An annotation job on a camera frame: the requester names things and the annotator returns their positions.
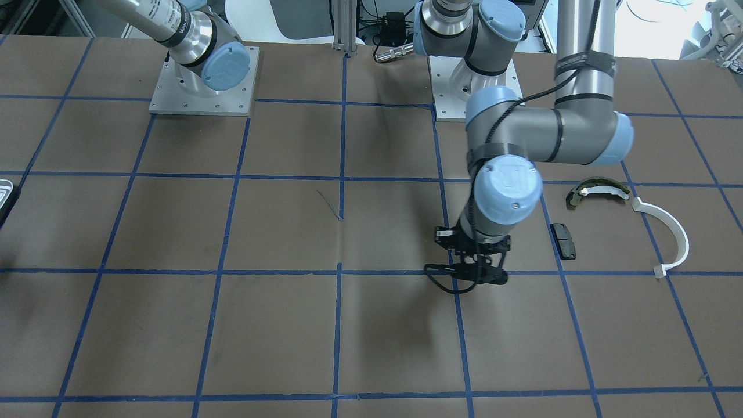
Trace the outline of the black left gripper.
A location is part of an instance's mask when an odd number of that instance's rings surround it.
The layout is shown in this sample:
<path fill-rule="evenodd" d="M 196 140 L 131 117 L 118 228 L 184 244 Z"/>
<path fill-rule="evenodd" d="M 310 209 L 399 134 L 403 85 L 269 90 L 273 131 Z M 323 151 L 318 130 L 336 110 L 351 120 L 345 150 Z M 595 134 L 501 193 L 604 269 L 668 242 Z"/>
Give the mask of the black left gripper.
<path fill-rule="evenodd" d="M 461 257 L 461 262 L 453 264 L 456 273 L 505 273 L 503 268 L 507 252 L 511 249 L 511 236 L 497 236 L 494 240 L 478 242 L 473 240 L 457 224 L 454 228 L 448 228 L 448 250 L 453 250 Z M 478 266 L 481 260 L 491 261 L 491 255 L 499 254 L 498 265 L 483 264 Z"/>

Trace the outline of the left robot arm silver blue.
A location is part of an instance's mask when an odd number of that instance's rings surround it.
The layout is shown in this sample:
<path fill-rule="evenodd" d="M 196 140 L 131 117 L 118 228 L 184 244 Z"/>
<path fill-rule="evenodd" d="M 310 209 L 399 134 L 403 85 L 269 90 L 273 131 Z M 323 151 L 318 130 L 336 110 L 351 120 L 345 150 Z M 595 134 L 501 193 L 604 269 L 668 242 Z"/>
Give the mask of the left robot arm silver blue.
<path fill-rule="evenodd" d="M 510 1 L 422 1 L 414 8 L 414 50 L 453 56 L 474 75 L 504 74 L 526 30 Z M 542 195 L 537 162 L 613 165 L 634 139 L 613 104 L 615 1 L 561 1 L 555 86 L 520 98 L 504 85 L 472 87 L 466 103 L 470 195 L 459 221 L 439 228 L 438 244 L 460 257 L 440 272 L 483 277 L 501 272 L 510 231 Z"/>

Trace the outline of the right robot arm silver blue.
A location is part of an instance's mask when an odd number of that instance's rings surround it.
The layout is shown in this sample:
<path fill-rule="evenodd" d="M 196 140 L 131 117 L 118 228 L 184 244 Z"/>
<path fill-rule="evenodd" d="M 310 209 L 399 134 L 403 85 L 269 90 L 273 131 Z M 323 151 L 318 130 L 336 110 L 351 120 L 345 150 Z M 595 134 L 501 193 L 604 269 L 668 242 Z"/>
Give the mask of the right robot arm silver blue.
<path fill-rule="evenodd" d="M 250 71 L 250 55 L 237 31 L 207 1 L 101 1 L 115 16 L 167 48 L 176 63 L 223 92 Z"/>

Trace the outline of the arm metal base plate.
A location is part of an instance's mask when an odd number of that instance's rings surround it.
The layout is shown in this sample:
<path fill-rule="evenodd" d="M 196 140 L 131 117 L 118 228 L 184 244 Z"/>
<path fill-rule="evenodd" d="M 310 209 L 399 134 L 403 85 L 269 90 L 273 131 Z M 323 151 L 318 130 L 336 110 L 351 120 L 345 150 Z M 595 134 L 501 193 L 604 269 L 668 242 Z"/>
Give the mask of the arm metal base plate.
<path fill-rule="evenodd" d="M 517 71 L 510 61 L 505 72 L 496 76 L 475 73 L 463 58 L 453 56 L 428 56 L 436 120 L 463 122 L 466 103 L 481 88 L 504 85 L 522 97 Z"/>
<path fill-rule="evenodd" d="M 217 92 L 204 84 L 196 74 L 167 59 L 160 71 L 149 106 L 151 114 L 168 116 L 236 116 L 248 117 L 254 98 L 258 62 L 257 45 L 247 45 L 249 72 L 236 87 Z"/>

